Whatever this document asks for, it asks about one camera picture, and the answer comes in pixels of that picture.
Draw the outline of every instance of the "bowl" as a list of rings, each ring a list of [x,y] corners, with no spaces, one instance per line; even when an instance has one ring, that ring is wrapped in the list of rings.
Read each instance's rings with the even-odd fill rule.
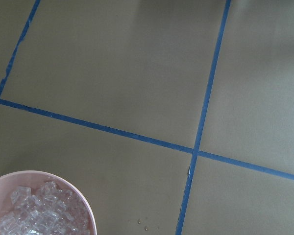
[[[96,223],[92,209],[83,194],[71,183],[59,176],[36,170],[17,171],[0,177],[0,218],[13,209],[10,195],[17,186],[38,189],[47,181],[55,181],[60,189],[70,189],[80,196],[89,214],[89,230],[97,235]]]

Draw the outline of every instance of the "ice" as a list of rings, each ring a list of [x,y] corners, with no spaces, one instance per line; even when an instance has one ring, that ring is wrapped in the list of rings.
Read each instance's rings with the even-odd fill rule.
[[[81,198],[69,189],[46,182],[36,193],[17,187],[12,212],[0,219],[0,235],[90,235],[89,214]]]

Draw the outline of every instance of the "pink bowl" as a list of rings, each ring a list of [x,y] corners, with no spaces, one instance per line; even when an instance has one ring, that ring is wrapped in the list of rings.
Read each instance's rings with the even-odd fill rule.
[[[55,181],[60,188],[70,189],[81,197],[89,213],[89,229],[91,231],[91,235],[97,235],[94,214],[83,194],[68,181],[60,178],[59,176],[42,171],[18,171],[0,177],[0,218],[12,209],[10,195],[17,186],[25,186],[37,189],[47,181]]]

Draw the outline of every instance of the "blue line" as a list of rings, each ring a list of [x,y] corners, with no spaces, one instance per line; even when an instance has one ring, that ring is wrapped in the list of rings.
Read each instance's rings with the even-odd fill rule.
[[[279,171],[279,170],[274,170],[271,168],[267,168],[264,166],[259,166],[259,165],[255,165],[255,164],[251,164],[251,163],[245,163],[245,162],[241,162],[232,158],[227,158],[227,157],[223,157],[223,156],[219,156],[216,154],[212,154],[212,153],[207,153],[207,152],[202,152],[199,151],[198,153],[200,156],[205,157],[205,158],[209,158],[212,160],[216,160],[219,162],[224,162],[224,163],[228,163],[228,164],[232,164],[232,165],[237,165],[237,166],[241,166],[247,169],[251,169],[251,170],[256,170],[259,172],[263,172],[263,173],[267,173],[270,175],[275,175],[275,176],[279,176],[282,178],[286,178],[286,179],[290,179],[290,180],[294,180],[294,175],[293,174],[289,174],[283,171]]]
[[[182,205],[181,205],[181,211],[180,211],[180,215],[178,218],[175,235],[182,234],[187,204],[188,204],[188,200],[190,197],[192,181],[193,181],[195,166],[196,166],[196,162],[197,162],[197,156],[198,156],[198,152],[199,152],[200,142],[201,142],[201,136],[202,136],[202,132],[203,132],[204,124],[205,124],[210,94],[211,94],[212,85],[213,85],[213,81],[214,81],[214,77],[215,77],[218,56],[219,56],[219,52],[220,52],[220,48],[221,48],[221,42],[222,42],[222,38],[223,38],[225,23],[226,23],[226,19],[228,16],[230,4],[231,4],[231,0],[227,0],[225,3],[225,7],[224,7],[224,12],[223,12],[222,21],[221,21],[221,25],[220,25],[220,29],[219,29],[216,48],[215,48],[215,52],[214,52],[214,56],[213,56],[213,60],[212,60],[211,68],[210,68],[210,74],[209,74],[206,94],[205,94],[205,98],[204,98],[204,103],[202,105],[200,121],[199,121],[199,125],[198,125],[196,140],[195,140],[195,144],[194,144],[194,150],[193,150],[193,154],[192,154],[192,160],[191,160],[190,169],[189,169],[189,175],[187,177],[187,181],[186,181],[186,185],[185,185],[185,190],[184,190],[184,195],[183,195],[183,200],[182,200]]]
[[[142,135],[137,135],[137,134],[134,134],[134,133],[131,133],[131,132],[122,131],[122,130],[111,128],[111,127],[108,127],[108,126],[99,125],[99,124],[92,123],[92,122],[89,122],[89,121],[84,121],[84,120],[80,120],[80,119],[77,119],[77,118],[73,118],[73,117],[69,117],[69,116],[65,116],[65,115],[61,115],[61,114],[56,114],[56,113],[52,113],[52,112],[37,109],[37,108],[28,107],[28,106],[25,106],[25,105],[22,105],[22,104],[14,103],[14,102],[3,100],[3,99],[0,99],[0,104],[5,105],[5,106],[9,106],[9,107],[12,107],[12,108],[16,108],[16,109],[26,110],[26,111],[31,112],[31,113],[35,113],[35,114],[39,114],[39,115],[42,115],[42,116],[58,119],[58,120],[61,120],[61,121],[66,121],[66,122],[74,123],[74,124],[77,124],[77,125],[90,127],[92,129],[101,130],[101,131],[104,131],[104,132],[109,132],[109,133],[112,133],[112,134],[115,134],[115,135],[124,136],[124,137],[128,137],[128,138],[131,138],[131,139],[156,144],[156,145],[159,145],[159,146],[162,146],[162,147],[182,151],[182,152],[185,152],[185,153],[192,153],[193,152],[193,149],[188,148],[188,147],[184,147],[184,146],[181,146],[181,145],[178,145],[178,144],[157,140],[157,139],[142,136]]]
[[[28,16],[28,19],[27,19],[27,21],[26,21],[26,24],[25,24],[25,26],[24,26],[24,28],[23,28],[23,31],[22,31],[22,33],[21,33],[21,35],[20,35],[20,38],[19,38],[19,40],[18,40],[18,43],[16,43],[16,46],[15,46],[14,51],[13,51],[13,53],[12,53],[11,59],[10,59],[10,61],[9,61],[9,64],[8,64],[8,66],[6,67],[6,70],[5,70],[5,74],[6,74],[6,75],[5,75],[5,78],[2,79],[1,82],[0,82],[0,96],[1,96],[1,94],[2,94],[2,91],[3,91],[3,89],[4,89],[4,86],[5,86],[5,84],[6,84],[6,81],[8,80],[8,77],[9,77],[9,75],[10,75],[10,72],[11,72],[11,70],[12,70],[13,63],[14,63],[14,59],[15,59],[16,53],[17,53],[17,51],[18,51],[19,45],[20,45],[20,43],[24,40],[24,38],[25,38],[25,36],[26,36],[26,34],[27,34],[27,31],[28,31],[29,25],[30,25],[30,23],[32,22],[32,20],[33,20],[33,18],[34,18],[34,15],[35,15],[36,10],[37,10],[37,8],[38,8],[39,2],[40,2],[40,0],[36,0],[36,1],[35,1],[34,5],[33,5],[33,8],[32,8],[32,10],[31,10],[31,12],[30,12],[30,14],[29,14],[29,16]]]

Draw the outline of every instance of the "pink plastic container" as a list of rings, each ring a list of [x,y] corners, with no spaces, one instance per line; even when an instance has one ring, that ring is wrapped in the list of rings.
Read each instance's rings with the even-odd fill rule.
[[[0,177],[0,218],[12,209],[10,195],[17,186],[37,189],[47,181],[55,181],[61,189],[70,189],[81,197],[89,213],[89,229],[91,231],[91,235],[97,235],[94,214],[83,194],[76,187],[61,177],[42,171],[18,171]]]

